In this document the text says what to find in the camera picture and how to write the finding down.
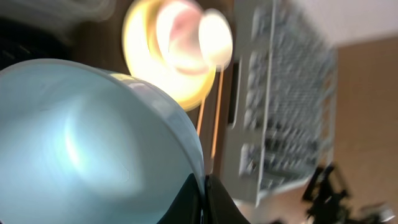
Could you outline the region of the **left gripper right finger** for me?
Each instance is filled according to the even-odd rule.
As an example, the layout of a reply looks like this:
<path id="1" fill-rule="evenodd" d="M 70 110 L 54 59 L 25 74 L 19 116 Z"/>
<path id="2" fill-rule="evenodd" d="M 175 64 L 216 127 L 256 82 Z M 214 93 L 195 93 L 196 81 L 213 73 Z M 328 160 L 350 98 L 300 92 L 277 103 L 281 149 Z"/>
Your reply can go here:
<path id="1" fill-rule="evenodd" d="M 219 178 L 213 174 L 205 179 L 206 224 L 250 224 L 239 211 Z"/>

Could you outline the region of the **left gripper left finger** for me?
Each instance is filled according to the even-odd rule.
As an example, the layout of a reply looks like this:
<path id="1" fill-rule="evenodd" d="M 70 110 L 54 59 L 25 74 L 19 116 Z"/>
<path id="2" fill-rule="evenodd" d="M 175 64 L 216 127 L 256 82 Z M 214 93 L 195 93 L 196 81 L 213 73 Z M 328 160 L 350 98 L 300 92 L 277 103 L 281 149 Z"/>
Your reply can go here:
<path id="1" fill-rule="evenodd" d="M 157 224 L 201 224 L 201 210 L 198 184 L 195 176 L 190 174 Z"/>

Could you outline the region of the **light blue bowl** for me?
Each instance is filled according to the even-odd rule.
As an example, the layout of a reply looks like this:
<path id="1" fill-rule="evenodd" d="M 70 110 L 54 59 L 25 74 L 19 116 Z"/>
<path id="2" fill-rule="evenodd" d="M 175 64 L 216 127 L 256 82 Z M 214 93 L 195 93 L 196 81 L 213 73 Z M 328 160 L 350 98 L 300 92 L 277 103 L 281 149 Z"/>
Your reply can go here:
<path id="1" fill-rule="evenodd" d="M 143 80 L 37 59 L 1 71 L 1 222 L 157 223 L 193 184 L 201 143 L 186 112 Z"/>

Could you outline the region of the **small white green cup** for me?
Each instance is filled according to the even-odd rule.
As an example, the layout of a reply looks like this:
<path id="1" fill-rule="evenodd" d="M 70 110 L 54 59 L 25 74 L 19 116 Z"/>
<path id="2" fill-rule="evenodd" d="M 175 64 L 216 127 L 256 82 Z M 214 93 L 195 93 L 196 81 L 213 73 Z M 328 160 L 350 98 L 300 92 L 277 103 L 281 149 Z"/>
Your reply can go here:
<path id="1" fill-rule="evenodd" d="M 233 53 L 233 35 L 225 16 L 216 9 L 203 12 L 198 26 L 198 40 L 207 65 L 226 68 Z"/>

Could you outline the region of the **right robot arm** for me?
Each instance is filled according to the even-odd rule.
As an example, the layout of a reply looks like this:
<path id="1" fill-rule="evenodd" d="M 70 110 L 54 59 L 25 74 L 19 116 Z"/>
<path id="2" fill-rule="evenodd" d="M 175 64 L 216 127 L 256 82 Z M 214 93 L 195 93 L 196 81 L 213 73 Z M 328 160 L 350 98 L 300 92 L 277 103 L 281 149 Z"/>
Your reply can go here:
<path id="1" fill-rule="evenodd" d="M 302 200 L 311 204 L 306 211 L 306 223 L 311 224 L 387 224 L 396 215 L 386 203 L 367 205 L 359 209 L 358 217 L 351 216 L 346 201 L 352 194 L 339 171 L 330 164 L 316 168 Z"/>

